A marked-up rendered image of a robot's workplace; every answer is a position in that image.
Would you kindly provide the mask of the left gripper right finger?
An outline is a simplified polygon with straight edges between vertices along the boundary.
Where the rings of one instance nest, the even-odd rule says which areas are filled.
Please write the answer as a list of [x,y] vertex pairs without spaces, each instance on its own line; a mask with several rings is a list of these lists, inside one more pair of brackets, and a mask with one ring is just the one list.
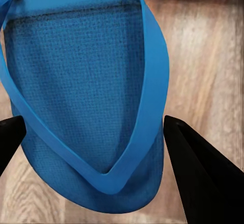
[[163,135],[188,224],[244,224],[244,172],[183,120]]

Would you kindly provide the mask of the sandal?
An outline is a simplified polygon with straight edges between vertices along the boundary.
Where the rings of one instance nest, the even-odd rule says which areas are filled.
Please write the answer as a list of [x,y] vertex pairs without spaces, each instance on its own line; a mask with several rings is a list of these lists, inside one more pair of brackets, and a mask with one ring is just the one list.
[[90,210],[130,213],[164,167],[169,56],[145,0],[0,0],[0,80],[39,177]]

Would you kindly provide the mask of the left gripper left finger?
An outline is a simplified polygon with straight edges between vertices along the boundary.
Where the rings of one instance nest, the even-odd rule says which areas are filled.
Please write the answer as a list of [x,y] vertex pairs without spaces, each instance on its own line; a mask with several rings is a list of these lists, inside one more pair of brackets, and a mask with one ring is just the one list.
[[21,115],[0,121],[0,176],[26,135]]

